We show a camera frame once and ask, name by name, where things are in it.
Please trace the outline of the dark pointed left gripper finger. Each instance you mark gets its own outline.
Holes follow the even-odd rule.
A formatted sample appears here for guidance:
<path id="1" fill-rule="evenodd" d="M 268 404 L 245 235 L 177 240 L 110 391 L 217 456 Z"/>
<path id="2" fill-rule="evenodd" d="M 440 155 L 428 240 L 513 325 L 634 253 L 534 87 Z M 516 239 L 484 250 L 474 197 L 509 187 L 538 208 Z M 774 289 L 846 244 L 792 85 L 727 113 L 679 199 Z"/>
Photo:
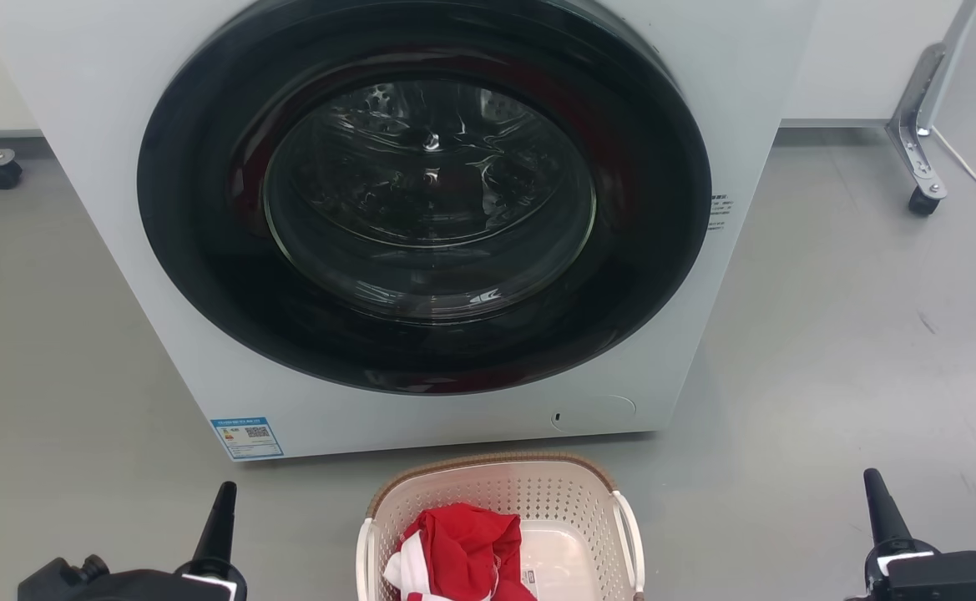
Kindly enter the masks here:
<path id="1" fill-rule="evenodd" d="M 190 574 L 195 577 L 238 578 L 231 563 L 235 536 L 237 486 L 223 482 L 218 488 L 204 530 L 190 560 Z"/>

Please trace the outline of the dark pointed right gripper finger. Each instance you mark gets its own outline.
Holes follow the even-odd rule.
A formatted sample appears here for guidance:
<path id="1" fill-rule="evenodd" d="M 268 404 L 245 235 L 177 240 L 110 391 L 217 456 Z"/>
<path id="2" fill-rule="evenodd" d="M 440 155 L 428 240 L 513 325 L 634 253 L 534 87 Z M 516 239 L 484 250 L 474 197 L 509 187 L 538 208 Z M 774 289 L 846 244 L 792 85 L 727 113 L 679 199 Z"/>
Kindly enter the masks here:
<path id="1" fill-rule="evenodd" d="M 877 554 L 911 553 L 918 550 L 903 515 L 893 501 L 883 476 L 876 468 L 867 468 L 862 475 L 867 510 L 872 525 L 873 550 Z"/>

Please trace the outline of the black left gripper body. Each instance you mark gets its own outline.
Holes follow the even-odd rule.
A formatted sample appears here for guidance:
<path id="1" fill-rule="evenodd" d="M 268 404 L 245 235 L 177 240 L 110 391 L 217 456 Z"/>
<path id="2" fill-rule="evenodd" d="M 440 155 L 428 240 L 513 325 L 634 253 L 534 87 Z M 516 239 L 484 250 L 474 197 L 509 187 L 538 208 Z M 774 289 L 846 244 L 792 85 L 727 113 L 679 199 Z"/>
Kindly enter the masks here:
<path id="1" fill-rule="evenodd" d="M 63 557 L 23 579 L 18 600 L 245 600 L 245 583 L 191 573 L 136 569 L 110 572 L 97 555 L 83 566 Z"/>

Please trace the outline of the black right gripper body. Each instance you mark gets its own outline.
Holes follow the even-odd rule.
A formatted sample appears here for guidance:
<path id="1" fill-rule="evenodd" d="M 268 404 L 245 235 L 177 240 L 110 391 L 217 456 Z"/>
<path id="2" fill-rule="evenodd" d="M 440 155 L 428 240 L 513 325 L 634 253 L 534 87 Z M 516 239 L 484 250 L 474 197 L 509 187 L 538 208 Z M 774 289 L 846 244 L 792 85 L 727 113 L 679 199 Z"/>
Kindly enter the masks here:
<path id="1" fill-rule="evenodd" d="M 850 600 L 976 600 L 976 551 L 939 552 L 916 539 L 874 544 L 866 593 Z"/>

